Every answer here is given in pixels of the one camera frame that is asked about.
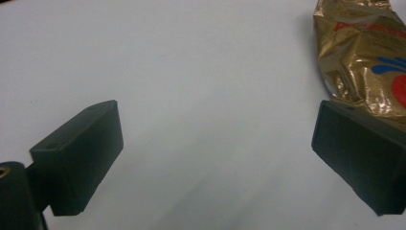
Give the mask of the gold foil snack packet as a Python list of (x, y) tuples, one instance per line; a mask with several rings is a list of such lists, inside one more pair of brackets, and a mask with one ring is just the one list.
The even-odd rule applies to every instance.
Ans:
[(319, 0), (313, 20), (330, 97), (406, 132), (406, 24), (390, 0)]

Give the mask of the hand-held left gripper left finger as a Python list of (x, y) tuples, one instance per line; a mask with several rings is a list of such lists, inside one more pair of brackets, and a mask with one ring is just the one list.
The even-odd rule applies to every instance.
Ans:
[(75, 216), (124, 148), (118, 103), (93, 104), (30, 149), (35, 206), (55, 216)]

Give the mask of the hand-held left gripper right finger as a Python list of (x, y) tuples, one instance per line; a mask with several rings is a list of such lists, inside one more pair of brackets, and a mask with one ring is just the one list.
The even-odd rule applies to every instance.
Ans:
[(323, 101), (311, 146), (377, 215), (406, 211), (406, 132), (359, 108)]

